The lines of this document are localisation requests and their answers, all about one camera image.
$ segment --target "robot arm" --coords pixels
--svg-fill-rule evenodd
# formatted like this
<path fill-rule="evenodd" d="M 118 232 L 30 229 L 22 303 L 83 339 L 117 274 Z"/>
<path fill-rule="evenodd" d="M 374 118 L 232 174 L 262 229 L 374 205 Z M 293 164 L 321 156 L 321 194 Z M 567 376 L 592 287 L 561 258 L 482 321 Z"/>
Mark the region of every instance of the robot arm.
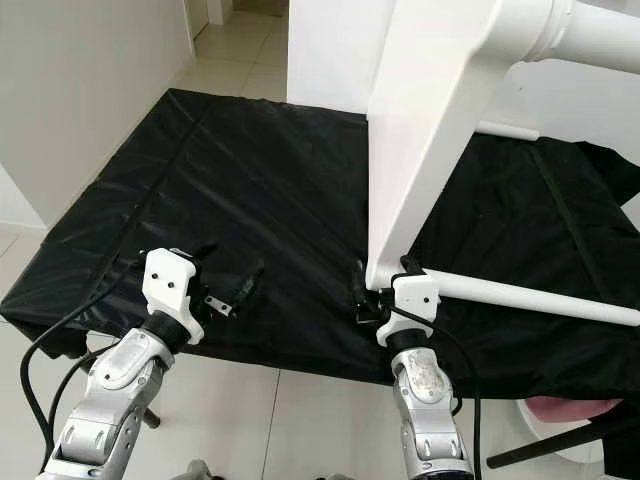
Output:
<path fill-rule="evenodd" d="M 383 290 L 382 306 L 399 307 L 427 321 L 436 318 L 439 289 L 430 276 L 397 275 Z M 451 414 L 453 389 L 427 347 L 432 329 L 391 310 L 377 331 L 393 357 L 393 393 L 402 421 L 401 442 L 410 480 L 473 480 L 473 470 Z"/>
<path fill-rule="evenodd" d="M 37 480 L 121 480 L 143 412 L 160 390 L 174 355 L 204 336 L 191 313 L 194 303 L 215 303 L 218 308 L 212 308 L 225 316 L 232 313 L 224 302 L 202 294 L 196 260 L 179 250 L 147 254 L 142 291 L 149 318 L 94 363 L 85 396 Z"/>

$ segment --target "black cable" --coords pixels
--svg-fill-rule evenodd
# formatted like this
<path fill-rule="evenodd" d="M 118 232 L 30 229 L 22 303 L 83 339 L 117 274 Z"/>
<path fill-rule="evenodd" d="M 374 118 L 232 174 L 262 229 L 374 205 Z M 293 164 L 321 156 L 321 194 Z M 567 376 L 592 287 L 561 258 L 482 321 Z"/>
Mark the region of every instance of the black cable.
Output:
<path fill-rule="evenodd" d="M 473 470 L 476 476 L 476 480 L 482 480 L 482 471 L 480 469 L 480 422 L 481 422 L 481 403 L 480 403 L 480 385 L 479 385 L 479 381 L 478 381 L 478 372 L 476 371 L 475 366 L 473 365 L 473 361 L 471 360 L 471 357 L 469 357 L 469 354 L 467 353 L 467 351 L 465 350 L 465 348 L 462 346 L 462 344 L 460 342 L 458 342 L 458 340 L 456 339 L 456 337 L 454 337 L 451 333 L 449 333 L 447 330 L 445 330 L 444 328 L 435 325 L 434 323 L 429 322 L 428 320 L 425 320 L 422 317 L 419 317 L 418 315 L 414 315 L 411 312 L 407 312 L 406 310 L 402 310 L 401 308 L 395 307 L 395 306 L 391 306 L 389 307 L 391 309 L 392 312 L 397 313 L 398 315 L 402 315 L 403 317 L 406 317 L 410 320 L 413 320 L 415 322 L 421 323 L 422 325 L 425 325 L 426 327 L 431 328 L 434 332 L 439 333 L 440 335 L 447 337 L 447 339 L 453 343 L 456 348 L 460 351 L 460 354 L 462 355 L 462 357 L 464 358 L 465 362 L 467 363 L 467 367 L 469 368 L 469 371 L 471 372 L 471 377 L 473 378 L 473 383 L 474 383 L 474 394 L 473 394 L 473 400 L 474 400 L 474 410 L 473 410 Z"/>
<path fill-rule="evenodd" d="M 458 403 L 456 403 L 456 407 L 451 410 L 451 416 L 455 417 L 460 410 L 462 410 L 462 397 L 460 395 L 456 395 L 456 400 L 458 401 Z"/>
<path fill-rule="evenodd" d="M 36 418 L 36 422 L 38 423 L 38 426 L 40 427 L 40 431 L 42 432 L 42 436 L 44 437 L 46 451 L 53 451 L 53 447 L 54 447 L 53 431 L 51 430 L 51 426 L 47 422 L 47 419 L 45 418 L 44 413 L 42 412 L 42 408 L 40 407 L 40 404 L 38 403 L 38 400 L 37 400 L 37 398 L 35 396 L 35 393 L 33 392 L 32 386 L 31 386 L 31 379 L 29 378 L 29 364 L 31 363 L 31 359 L 33 358 L 33 354 L 42 345 L 42 343 L 45 340 L 47 340 L 49 337 L 51 337 L 57 330 L 59 330 L 60 328 L 64 327 L 66 324 L 68 324 L 71 320 L 76 318 L 78 315 L 82 314 L 87 309 L 91 308 L 93 305 L 95 305 L 100 300 L 102 300 L 104 297 L 109 295 L 118 286 L 118 284 L 125 278 L 125 276 L 129 272 L 129 270 L 134 265 L 135 265 L 135 262 L 132 263 L 132 264 L 129 264 L 122 271 L 122 273 L 120 273 L 120 275 L 118 275 L 118 277 L 116 277 L 116 279 L 111 283 L 111 285 L 106 287 L 104 290 L 102 290 L 100 293 L 98 293 L 92 299 L 90 299 L 87 302 L 85 302 L 84 304 L 80 305 L 78 308 L 73 310 L 68 315 L 65 315 L 61 320 L 59 320 L 56 324 L 54 324 L 52 327 L 50 327 L 46 332 L 44 332 L 42 335 L 40 335 L 29 346 L 29 348 L 25 352 L 24 356 L 22 357 L 22 362 L 20 362 L 20 383 L 22 384 L 22 390 L 24 392 L 24 395 L 25 395 L 25 397 L 27 399 L 27 402 L 29 403 L 29 406 L 31 407 L 31 411 L 33 412 L 33 415 Z"/>
<path fill-rule="evenodd" d="M 58 405 L 60 404 L 60 399 L 62 398 L 62 394 L 64 393 L 65 389 L 67 388 L 67 385 L 69 385 L 69 382 L 71 381 L 71 378 L 73 377 L 73 375 L 75 375 L 75 373 L 81 369 L 86 363 L 91 362 L 92 360 L 95 360 L 96 358 L 98 358 L 100 355 L 102 355 L 104 352 L 106 352 L 107 350 L 111 350 L 113 347 L 115 347 L 117 345 L 117 343 L 114 343 L 113 345 L 110 345 L 108 347 L 105 348 L 101 348 L 100 350 L 96 350 L 95 352 L 88 352 L 85 355 L 83 355 L 80 360 L 78 360 L 76 363 L 73 364 L 73 366 L 69 369 L 69 371 L 67 372 L 67 374 L 64 376 L 64 378 L 62 379 L 62 381 L 60 382 L 60 385 L 58 386 L 58 390 L 56 390 L 56 394 L 53 396 L 53 400 L 51 401 L 51 407 L 49 408 L 49 427 L 51 428 L 51 432 L 53 433 L 54 430 L 54 424 L 56 421 L 56 413 L 58 411 Z M 47 465 L 47 462 L 49 461 L 49 457 L 51 456 L 51 454 L 53 453 L 53 451 L 45 451 L 44 454 L 44 460 L 42 462 L 42 468 L 44 469 L 44 467 Z"/>

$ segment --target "black tablecloth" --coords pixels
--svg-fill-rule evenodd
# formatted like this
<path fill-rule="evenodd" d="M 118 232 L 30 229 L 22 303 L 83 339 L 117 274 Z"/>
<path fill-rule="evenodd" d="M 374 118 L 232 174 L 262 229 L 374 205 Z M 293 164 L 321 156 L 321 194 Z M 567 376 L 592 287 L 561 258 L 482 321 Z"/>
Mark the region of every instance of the black tablecloth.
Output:
<path fill-rule="evenodd" d="M 30 336 L 111 282 L 141 249 L 194 251 L 215 295 L 265 273 L 235 321 L 190 351 L 368 382 L 387 352 L 354 322 L 350 278 L 367 256 L 364 116 L 170 90 L 47 236 L 0 312 Z M 619 204 L 638 168 L 551 139 L 475 136 L 412 254 L 427 267 L 637 307 L 640 235 Z M 46 346 L 82 352 L 82 330 L 123 335 L 145 318 L 141 272 Z M 482 396 L 640 396 L 638 329 L 444 298 L 437 322 L 466 345 Z M 455 387 L 458 353 L 434 337 Z"/>

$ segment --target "white floor tile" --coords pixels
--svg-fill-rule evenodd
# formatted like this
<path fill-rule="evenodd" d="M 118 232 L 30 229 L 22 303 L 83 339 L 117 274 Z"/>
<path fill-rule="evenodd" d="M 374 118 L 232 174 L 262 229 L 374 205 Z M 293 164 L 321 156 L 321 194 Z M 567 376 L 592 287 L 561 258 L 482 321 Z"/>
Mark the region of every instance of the white floor tile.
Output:
<path fill-rule="evenodd" d="M 513 401 L 484 401 L 482 458 L 524 445 L 534 438 Z M 457 417 L 473 452 L 473 402 Z M 312 479 L 343 473 L 357 480 L 405 478 L 400 452 L 400 417 L 391 388 L 302 373 L 282 372 L 265 480 Z M 583 479 L 584 466 L 557 455 L 498 470 L 485 480 Z"/>
<path fill-rule="evenodd" d="M 90 335 L 97 347 L 106 337 Z M 35 478 L 43 452 L 37 424 L 20 388 L 18 366 L 28 341 L 8 324 L 0 325 L 0 464 L 3 478 Z M 229 479 L 260 479 L 277 371 L 191 355 L 179 355 L 166 374 L 152 409 L 162 418 L 156 430 L 143 427 L 125 480 L 172 478 L 188 462 L 202 458 Z M 72 361 L 50 360 L 38 352 L 33 386 L 48 411 L 50 399 Z M 63 396 L 59 431 L 81 398 L 86 376 L 76 374 Z"/>
<path fill-rule="evenodd" d="M 277 370 L 180 355 L 152 404 L 162 418 L 136 444 L 125 480 L 172 478 L 200 458 L 230 480 L 259 480 Z"/>
<path fill-rule="evenodd" d="M 290 0 L 235 0 L 233 8 L 236 12 L 252 12 L 273 17 L 286 15 Z"/>
<path fill-rule="evenodd" d="M 273 22 L 272 32 L 287 33 L 289 31 L 289 16 L 276 18 Z"/>
<path fill-rule="evenodd" d="M 213 95 L 238 96 L 250 70 L 250 63 L 198 59 L 177 82 L 176 87 Z"/>
<path fill-rule="evenodd" d="M 272 31 L 260 50 L 257 63 L 287 66 L 288 33 L 287 30 L 277 29 Z"/>
<path fill-rule="evenodd" d="M 44 236 L 19 235 L 0 257 L 0 299 L 9 291 L 22 270 L 40 248 Z"/>
<path fill-rule="evenodd" d="M 264 480 L 405 478 L 391 388 L 283 371 Z"/>
<path fill-rule="evenodd" d="M 101 333 L 89 332 L 87 334 L 87 348 L 92 352 L 100 350 L 101 348 L 109 347 L 113 345 L 115 338 L 110 335 L 103 335 Z"/>
<path fill-rule="evenodd" d="M 18 238 L 18 235 L 15 233 L 0 231 L 0 257 L 7 251 L 16 238 Z"/>
<path fill-rule="evenodd" d="M 240 95 L 284 102 L 287 97 L 286 68 L 255 64 Z"/>
<path fill-rule="evenodd" d="M 198 35 L 196 56 L 253 62 L 275 23 L 267 15 L 235 12 L 226 25 L 209 25 Z"/>

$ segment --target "pink cushion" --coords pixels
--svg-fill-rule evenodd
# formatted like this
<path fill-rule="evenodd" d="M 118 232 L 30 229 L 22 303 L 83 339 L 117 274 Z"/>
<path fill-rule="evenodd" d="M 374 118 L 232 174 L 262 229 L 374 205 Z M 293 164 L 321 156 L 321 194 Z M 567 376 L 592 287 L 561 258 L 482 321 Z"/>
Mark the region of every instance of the pink cushion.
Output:
<path fill-rule="evenodd" d="M 565 400 L 532 397 L 525 400 L 538 420 L 546 423 L 576 422 L 608 412 L 622 400 Z"/>

